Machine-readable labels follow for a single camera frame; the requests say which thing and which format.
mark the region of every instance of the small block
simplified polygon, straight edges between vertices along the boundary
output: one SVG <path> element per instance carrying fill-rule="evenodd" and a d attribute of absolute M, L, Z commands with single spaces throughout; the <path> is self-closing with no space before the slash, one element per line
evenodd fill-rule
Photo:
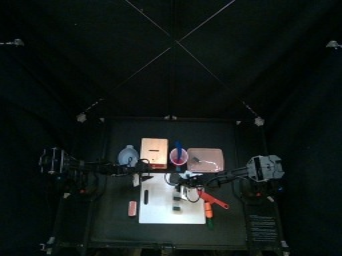
<path fill-rule="evenodd" d="M 136 215 L 136 201 L 130 201 L 128 204 L 128 216 L 135 217 Z"/>

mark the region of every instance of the table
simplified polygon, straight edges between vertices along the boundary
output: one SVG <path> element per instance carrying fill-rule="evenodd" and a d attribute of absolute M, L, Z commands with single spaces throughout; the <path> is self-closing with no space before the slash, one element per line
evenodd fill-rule
<path fill-rule="evenodd" d="M 72 155 L 116 162 L 126 145 L 139 151 L 142 138 L 167 138 L 170 148 L 176 140 L 183 148 L 221 148 L 225 169 L 230 170 L 243 167 L 253 156 L 267 154 L 262 127 L 250 121 L 114 118 L 80 128 Z M 214 205 L 210 230 L 207 225 L 139 224 L 138 217 L 127 216 L 128 201 L 139 202 L 140 193 L 131 176 L 100 178 L 102 196 L 90 203 L 62 199 L 55 225 L 59 247 L 79 247 L 84 255 L 88 247 L 247 250 L 245 208 L 235 182 L 207 190 L 230 204 L 229 210 Z"/>

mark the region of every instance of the black enclosure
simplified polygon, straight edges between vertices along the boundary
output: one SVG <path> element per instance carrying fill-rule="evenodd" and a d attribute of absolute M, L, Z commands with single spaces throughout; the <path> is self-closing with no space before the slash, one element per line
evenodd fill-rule
<path fill-rule="evenodd" d="M 139 232 L 108 227 L 135 226 L 120 211 L 107 215 L 115 196 L 104 191 L 94 211 L 64 205 L 39 158 L 56 146 L 79 159 L 115 161 L 142 137 L 172 141 L 179 132 L 188 147 L 223 148 L 230 168 L 258 154 L 282 158 L 274 213 L 291 255 L 342 255 L 341 11 L 341 0 L 1 0 L 0 255 L 44 255 L 55 221 L 72 246 L 132 247 L 116 240 L 140 240 Z M 171 232 L 158 243 L 247 250 L 242 226 L 265 212 L 230 196 L 250 214 L 217 227 L 237 236 L 199 236 L 194 245 Z"/>

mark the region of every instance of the light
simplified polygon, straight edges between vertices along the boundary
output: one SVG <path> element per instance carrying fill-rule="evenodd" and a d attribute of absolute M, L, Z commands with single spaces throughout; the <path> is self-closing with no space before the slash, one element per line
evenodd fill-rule
<path fill-rule="evenodd" d="M 338 44 L 338 42 L 337 42 L 337 41 L 330 41 L 330 42 L 327 43 L 326 47 L 335 48 L 335 50 L 337 50 L 337 49 L 338 49 L 338 47 L 339 47 L 339 48 L 342 48 L 342 45 L 341 45 L 341 44 Z"/>
<path fill-rule="evenodd" d="M 0 42 L 0 45 L 15 45 L 15 46 L 24 46 L 24 42 L 21 39 L 15 39 L 15 41 L 12 42 Z"/>

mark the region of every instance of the orange object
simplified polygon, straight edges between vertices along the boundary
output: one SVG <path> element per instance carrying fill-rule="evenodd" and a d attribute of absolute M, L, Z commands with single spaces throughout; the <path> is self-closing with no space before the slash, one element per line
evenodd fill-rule
<path fill-rule="evenodd" d="M 213 218 L 213 209 L 211 209 L 211 204 L 210 204 L 210 202 L 206 202 L 206 203 L 205 203 L 205 209 L 206 209 L 206 217 L 207 217 L 209 219 L 211 219 L 211 218 Z"/>

